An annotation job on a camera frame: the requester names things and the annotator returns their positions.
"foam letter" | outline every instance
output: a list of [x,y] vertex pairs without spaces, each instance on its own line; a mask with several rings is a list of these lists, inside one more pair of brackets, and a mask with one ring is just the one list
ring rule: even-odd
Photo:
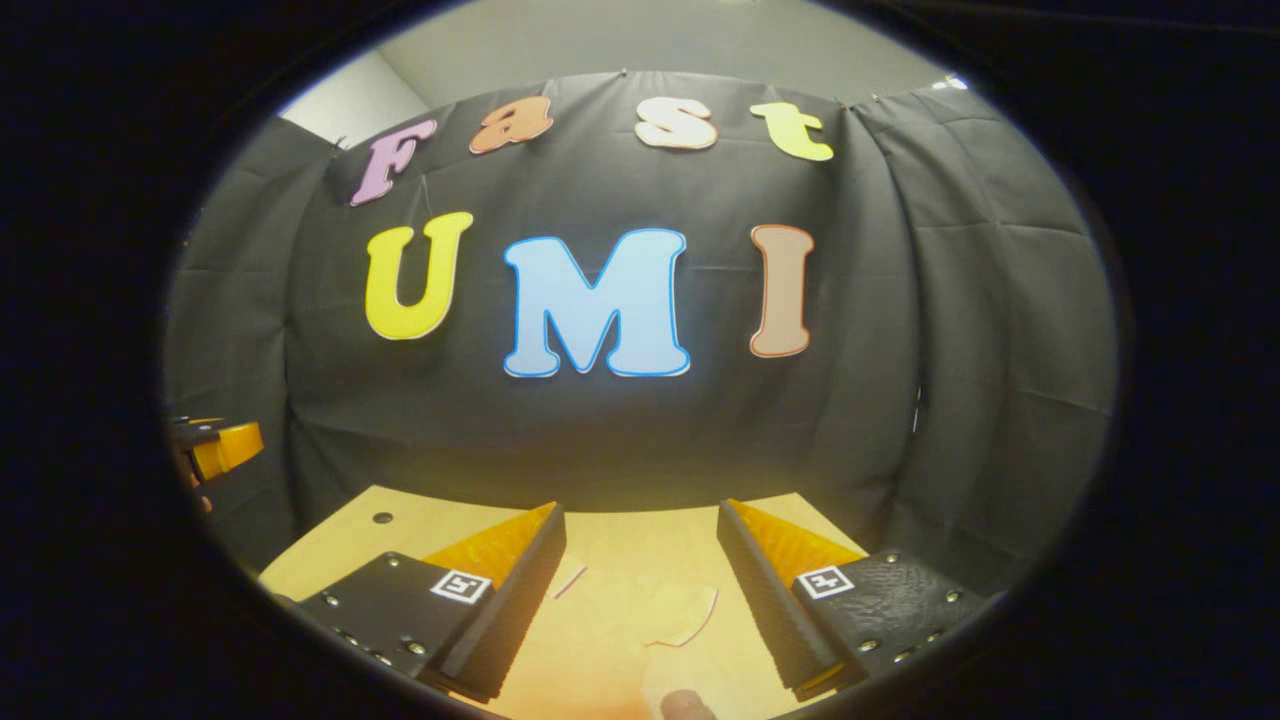
[[387,340],[415,340],[434,331],[453,302],[453,272],[458,261],[462,231],[471,227],[471,213],[433,218],[422,234],[431,238],[426,265],[426,290],[416,305],[399,304],[401,256],[413,240],[413,228],[392,228],[369,241],[369,281],[365,284],[365,316],[369,327]]
[[760,357],[795,355],[809,347],[804,327],[804,260],[813,237],[790,225],[756,225],[751,243],[764,255],[764,309],[760,329],[751,336],[751,354]]
[[517,378],[559,370],[547,346],[548,320],[579,373],[595,364],[604,336],[618,319],[618,346],[605,365],[618,375],[678,375],[689,352],[676,340],[676,258],[685,236],[640,229],[622,236],[595,282],[588,283],[558,237],[534,237],[507,249],[516,269],[516,350],[503,366]]
[[769,140],[787,155],[805,160],[831,160],[835,156],[829,145],[809,140],[809,131],[805,129],[822,129],[822,120],[813,115],[801,115],[800,109],[791,102],[751,105],[751,114],[764,118]]
[[636,135],[654,147],[699,150],[716,145],[719,137],[716,126],[705,120],[712,111],[696,100],[650,97],[636,105],[636,114],[645,120],[636,123]]
[[378,200],[392,191],[392,170],[404,172],[413,156],[419,140],[426,140],[435,135],[435,120],[424,120],[413,127],[393,132],[387,137],[379,137],[369,146],[369,167],[365,168],[365,179],[360,183],[360,190],[351,196],[351,206],[364,205],[370,200]]
[[471,151],[481,155],[508,142],[524,142],[543,135],[554,122],[547,117],[550,108],[550,99],[541,95],[522,97],[498,108],[480,120],[484,128],[471,138]]

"ceiling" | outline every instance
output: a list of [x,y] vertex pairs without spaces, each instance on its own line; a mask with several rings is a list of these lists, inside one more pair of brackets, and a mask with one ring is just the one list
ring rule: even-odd
[[477,0],[378,51],[429,108],[622,68],[731,76],[845,102],[946,74],[806,0]]

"yellow letter u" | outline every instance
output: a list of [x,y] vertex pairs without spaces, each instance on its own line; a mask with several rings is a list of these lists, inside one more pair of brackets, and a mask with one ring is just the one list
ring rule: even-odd
[[453,273],[458,263],[462,231],[471,227],[471,213],[449,213],[431,218],[422,234],[431,238],[426,265],[426,291],[422,300],[408,307],[399,304],[399,281],[404,246],[413,240],[413,228],[392,228],[369,241],[369,281],[365,284],[365,316],[369,327],[387,340],[415,340],[444,322],[453,302]]

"table surface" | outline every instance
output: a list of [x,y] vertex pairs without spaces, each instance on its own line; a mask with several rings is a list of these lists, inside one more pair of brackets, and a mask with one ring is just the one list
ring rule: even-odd
[[[746,503],[861,551],[797,493]],[[379,512],[390,512],[393,519],[375,523],[372,518]],[[259,580],[270,592],[306,600],[378,553],[397,551],[425,557],[521,512],[374,486],[284,551]],[[717,512],[716,506],[566,512],[563,564],[580,561],[586,570],[561,598],[543,601],[500,696],[480,707],[516,720],[646,720],[662,716],[658,706],[663,696],[687,688],[696,691],[719,717],[753,720],[828,697],[831,693],[801,703],[782,687],[716,539]],[[626,593],[617,592],[608,596],[607,607],[599,607],[603,601],[596,607],[582,605],[591,602],[591,592],[608,589],[605,580],[618,585],[620,578],[655,578],[668,588],[690,592],[713,588],[714,607],[700,632],[681,647],[621,647],[618,635],[599,619],[628,618],[644,610],[628,607]],[[575,593],[579,583],[582,589]],[[635,602],[643,600],[637,596]]]

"letter m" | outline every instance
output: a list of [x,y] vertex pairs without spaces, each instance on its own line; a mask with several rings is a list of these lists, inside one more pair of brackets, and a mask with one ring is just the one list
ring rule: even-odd
[[517,378],[545,378],[559,370],[547,343],[556,328],[570,363],[586,373],[604,336],[618,319],[618,346],[605,365],[618,375],[678,375],[689,352],[676,340],[676,258],[685,236],[641,229],[622,236],[590,284],[558,237],[534,237],[507,249],[516,269],[516,350],[503,366]]

